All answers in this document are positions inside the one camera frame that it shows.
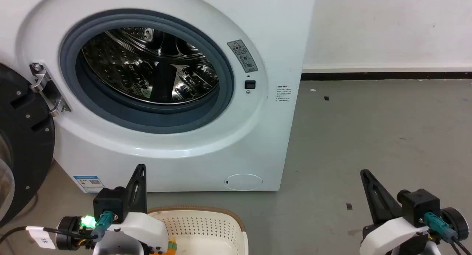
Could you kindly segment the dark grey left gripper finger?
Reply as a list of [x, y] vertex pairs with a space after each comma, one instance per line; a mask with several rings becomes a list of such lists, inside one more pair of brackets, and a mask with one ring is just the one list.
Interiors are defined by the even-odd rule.
[[138, 164], [133, 177], [133, 211], [147, 213], [146, 166]]
[[125, 206], [126, 206], [127, 213], [132, 212], [132, 208], [133, 208], [134, 201], [136, 198], [136, 192], [137, 192], [136, 179], [137, 179], [136, 174], [133, 173], [125, 188], [126, 190]]

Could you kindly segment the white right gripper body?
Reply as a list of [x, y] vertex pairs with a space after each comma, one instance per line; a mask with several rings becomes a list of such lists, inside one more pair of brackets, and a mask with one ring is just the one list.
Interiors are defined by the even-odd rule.
[[376, 226], [374, 224], [363, 228], [363, 241], [360, 245], [361, 255], [400, 255], [400, 245], [413, 237], [426, 236], [430, 228], [426, 225], [415, 227], [406, 219], [400, 217]]

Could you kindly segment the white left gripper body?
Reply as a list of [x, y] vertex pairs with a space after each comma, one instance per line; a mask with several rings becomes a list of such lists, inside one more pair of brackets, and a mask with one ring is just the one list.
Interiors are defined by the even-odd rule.
[[167, 253], [169, 235], [160, 220], [141, 212], [130, 212], [121, 222], [111, 211], [96, 217], [93, 235], [98, 238], [94, 255], [163, 255]]

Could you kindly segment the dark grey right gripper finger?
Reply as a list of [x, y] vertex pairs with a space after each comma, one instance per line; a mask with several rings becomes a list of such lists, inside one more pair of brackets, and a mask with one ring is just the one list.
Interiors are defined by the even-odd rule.
[[376, 194], [379, 191], [379, 186], [381, 184], [368, 169], [361, 170], [360, 176], [364, 186], [364, 192], [371, 213], [372, 221], [374, 224], [381, 224], [384, 222], [383, 203]]
[[401, 216], [401, 206], [382, 184], [379, 186], [379, 191], [376, 194], [383, 203], [384, 223], [388, 220], [399, 218]]

